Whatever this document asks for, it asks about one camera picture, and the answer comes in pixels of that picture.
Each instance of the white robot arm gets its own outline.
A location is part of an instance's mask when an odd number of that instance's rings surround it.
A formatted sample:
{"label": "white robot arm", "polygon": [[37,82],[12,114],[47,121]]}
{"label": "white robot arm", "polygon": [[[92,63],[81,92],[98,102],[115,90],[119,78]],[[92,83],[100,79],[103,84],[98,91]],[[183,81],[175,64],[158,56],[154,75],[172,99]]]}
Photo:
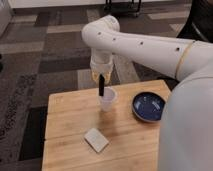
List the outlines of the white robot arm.
{"label": "white robot arm", "polygon": [[161,122],[159,171],[213,168],[213,45],[201,41],[120,33],[107,16],[86,25],[91,68],[111,73],[113,56],[143,64],[180,84],[171,93]]}

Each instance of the plastic cup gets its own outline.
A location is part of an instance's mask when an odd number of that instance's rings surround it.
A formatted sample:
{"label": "plastic cup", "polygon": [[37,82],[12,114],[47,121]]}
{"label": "plastic cup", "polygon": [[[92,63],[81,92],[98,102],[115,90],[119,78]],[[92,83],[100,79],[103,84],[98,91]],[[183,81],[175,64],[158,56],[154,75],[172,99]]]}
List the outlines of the plastic cup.
{"label": "plastic cup", "polygon": [[104,96],[99,96],[102,111],[108,112],[116,98],[117,93],[114,89],[110,87],[104,87]]}

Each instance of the wall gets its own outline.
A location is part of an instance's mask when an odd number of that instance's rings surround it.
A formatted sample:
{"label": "wall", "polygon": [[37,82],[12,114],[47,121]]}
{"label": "wall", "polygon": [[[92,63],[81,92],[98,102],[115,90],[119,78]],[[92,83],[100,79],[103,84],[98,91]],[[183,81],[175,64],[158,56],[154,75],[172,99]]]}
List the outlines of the wall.
{"label": "wall", "polygon": [[[142,2],[164,0],[142,0]],[[103,4],[105,0],[9,0],[12,8]]]}

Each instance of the table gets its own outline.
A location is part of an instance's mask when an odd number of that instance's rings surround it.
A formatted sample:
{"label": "table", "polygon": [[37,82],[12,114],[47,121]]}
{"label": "table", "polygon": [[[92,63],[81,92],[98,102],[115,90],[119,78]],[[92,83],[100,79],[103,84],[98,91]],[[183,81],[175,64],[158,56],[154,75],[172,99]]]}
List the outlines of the table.
{"label": "table", "polygon": [[[100,110],[97,89],[49,97],[43,171],[156,171],[159,123],[137,120],[131,102],[141,91],[155,92],[167,100],[168,87],[158,80],[113,88],[118,98],[106,113]],[[110,141],[100,154],[84,140],[93,127]]]}

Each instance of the chair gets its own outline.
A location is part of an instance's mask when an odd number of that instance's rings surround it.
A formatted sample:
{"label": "chair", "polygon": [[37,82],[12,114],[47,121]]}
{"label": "chair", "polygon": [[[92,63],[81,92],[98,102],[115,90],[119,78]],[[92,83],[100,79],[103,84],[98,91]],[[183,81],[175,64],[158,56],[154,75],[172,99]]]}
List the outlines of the chair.
{"label": "chair", "polygon": [[135,0],[131,2],[112,3],[112,0],[106,0],[105,11],[112,15],[122,15],[133,13],[136,17],[140,15],[142,0],[139,0],[136,6]]}
{"label": "chair", "polygon": [[193,0],[188,20],[178,38],[213,43],[213,0]]}

